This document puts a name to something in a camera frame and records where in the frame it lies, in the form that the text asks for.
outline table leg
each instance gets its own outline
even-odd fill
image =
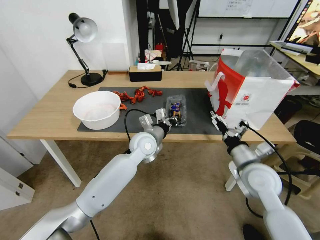
[[[78,177],[66,157],[63,155],[58,145],[54,140],[40,139],[41,143],[45,146],[48,152],[51,154],[53,159],[57,162],[63,172],[67,175],[70,181],[75,187],[80,187],[81,179]]]
[[[231,174],[228,181],[224,185],[226,188],[226,191],[230,192],[233,189],[233,187],[236,185],[236,183],[237,183],[236,180],[234,179],[234,177]]]

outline computer screen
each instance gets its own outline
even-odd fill
[[[310,0],[303,8],[285,42],[320,46],[320,0]]]

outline beige carpet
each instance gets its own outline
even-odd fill
[[[98,141],[59,141],[58,145],[82,179],[81,187],[74,188],[46,154],[39,165],[19,177],[36,190],[32,203],[0,212],[0,239],[19,239],[50,209],[74,201],[99,170],[128,146]],[[128,186],[94,217],[100,238],[243,239],[245,223],[267,236],[263,221],[247,210],[238,187],[225,191],[229,161],[223,144],[165,143],[158,158],[140,164]],[[292,196],[289,203],[310,231],[320,230],[319,196],[309,201]],[[262,212],[257,201],[250,204]],[[71,236],[96,239],[90,225]]]

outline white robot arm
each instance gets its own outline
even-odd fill
[[[248,123],[240,122],[236,133],[227,128],[223,118],[211,112],[212,123],[222,132],[222,139],[232,156],[229,169],[237,184],[246,197],[261,200],[265,212],[264,223],[274,240],[311,240],[305,226],[287,206],[284,206],[279,195],[282,183],[279,175],[269,166],[260,163],[260,159],[273,152],[264,142],[258,145],[255,151],[251,150],[246,142],[241,141],[246,132]]]
[[[104,210],[134,177],[137,165],[141,161],[153,161],[162,149],[162,139],[171,126],[177,124],[175,118],[166,118],[165,112],[165,109],[156,111],[157,124],[154,126],[149,114],[140,117],[144,132],[131,139],[129,153],[115,156],[73,203],[49,211],[20,240],[70,240],[68,233],[80,230]],[[264,222],[272,239],[311,240],[299,217],[281,203],[278,196],[282,184],[278,174],[260,163],[272,149],[263,143],[255,151],[250,150],[247,143],[241,141],[247,123],[241,122],[234,134],[220,116],[211,114],[212,122],[222,132],[222,139],[232,156],[231,173],[245,196],[261,200],[265,207]]]
[[[149,114],[140,117],[144,132],[131,139],[131,153],[115,156],[73,203],[49,211],[20,240],[69,240],[68,233],[80,230],[104,210],[134,177],[138,164],[156,158],[162,149],[162,139],[177,124],[176,118],[166,118],[165,109],[158,109],[156,117],[154,126]]]

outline white plastic bowl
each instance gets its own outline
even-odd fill
[[[119,96],[109,91],[88,93],[73,106],[73,114],[90,129],[100,130],[112,126],[120,114]]]

